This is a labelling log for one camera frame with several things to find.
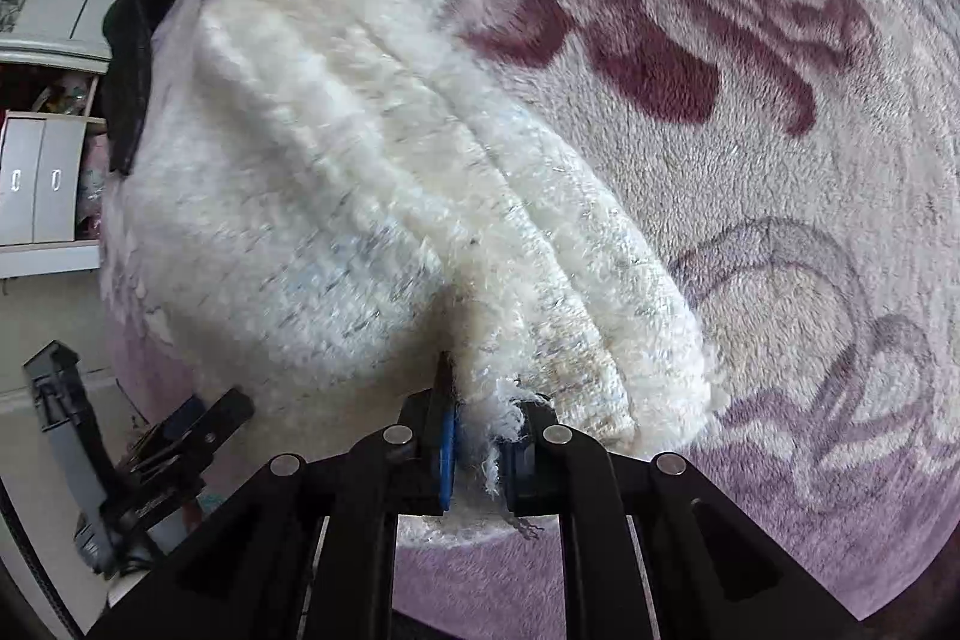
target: cabinet door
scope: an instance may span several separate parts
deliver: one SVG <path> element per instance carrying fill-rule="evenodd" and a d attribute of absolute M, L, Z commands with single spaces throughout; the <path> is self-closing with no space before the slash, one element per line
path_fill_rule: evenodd
<path fill-rule="evenodd" d="M 34 192 L 43 121 L 9 118 L 0 134 L 0 244 L 34 240 Z"/>
<path fill-rule="evenodd" d="M 47 119 L 37 167 L 34 242 L 73 242 L 83 119 Z"/>

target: bed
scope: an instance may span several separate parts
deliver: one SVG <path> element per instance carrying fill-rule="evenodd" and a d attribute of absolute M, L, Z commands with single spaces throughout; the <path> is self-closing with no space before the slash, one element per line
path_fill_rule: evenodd
<path fill-rule="evenodd" d="M 152 186 L 210 2 L 157 31 L 136 167 L 104 199 L 113 366 L 149 419 L 244 371 L 200 358 L 226 327 L 176 311 L 155 239 L 190 197 Z M 960 2 L 416 3 L 616 194 L 717 347 L 730 400 L 685 456 L 858 618 L 894 600 L 960 520 Z M 562 637 L 557 533 L 528 536 L 401 547 L 395 608 Z"/>

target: white fur fabric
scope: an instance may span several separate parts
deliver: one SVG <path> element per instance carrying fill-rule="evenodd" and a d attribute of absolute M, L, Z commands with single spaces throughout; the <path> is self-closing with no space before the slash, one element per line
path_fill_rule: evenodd
<path fill-rule="evenodd" d="M 440 349 L 461 470 L 493 492 L 494 442 L 534 392 L 634 456 L 706 423 L 700 329 L 637 226 L 416 1 L 214 0 L 193 57 L 131 186 L 169 247 L 150 290 L 171 339 L 211 393 L 256 402 L 252 463 L 391 422 Z M 467 534 L 436 531 L 401 542 Z"/>

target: metal rivet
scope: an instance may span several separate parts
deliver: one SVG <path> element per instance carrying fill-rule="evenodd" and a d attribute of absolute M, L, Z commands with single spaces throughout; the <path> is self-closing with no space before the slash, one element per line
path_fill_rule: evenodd
<path fill-rule="evenodd" d="M 270 471 L 277 477 L 290 477 L 299 470 L 299 458 L 285 453 L 270 462 Z"/>
<path fill-rule="evenodd" d="M 683 475 L 686 471 L 686 461 L 676 453 L 661 453 L 656 457 L 656 469 L 664 475 Z"/>
<path fill-rule="evenodd" d="M 573 432 L 565 426 L 553 424 L 544 429 L 544 439 L 551 445 L 565 445 L 573 439 Z"/>
<path fill-rule="evenodd" d="M 397 424 L 397 426 L 389 426 L 383 429 L 383 438 L 391 445 L 406 445 L 414 438 L 414 432 L 411 431 L 409 426 Z"/>

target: purple blanket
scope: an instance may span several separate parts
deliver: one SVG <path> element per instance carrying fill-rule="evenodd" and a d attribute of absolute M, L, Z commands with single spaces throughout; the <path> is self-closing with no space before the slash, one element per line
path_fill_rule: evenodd
<path fill-rule="evenodd" d="M 204 3 L 158 33 L 148 135 Z M 688 456 L 854 614 L 896 597 L 960 519 L 960 2 L 422 4 L 618 194 L 720 349 L 733 403 Z M 110 183 L 104 298 L 160 416 L 194 377 L 136 210 Z M 395 606 L 562 637 L 558 536 L 401 550 Z"/>

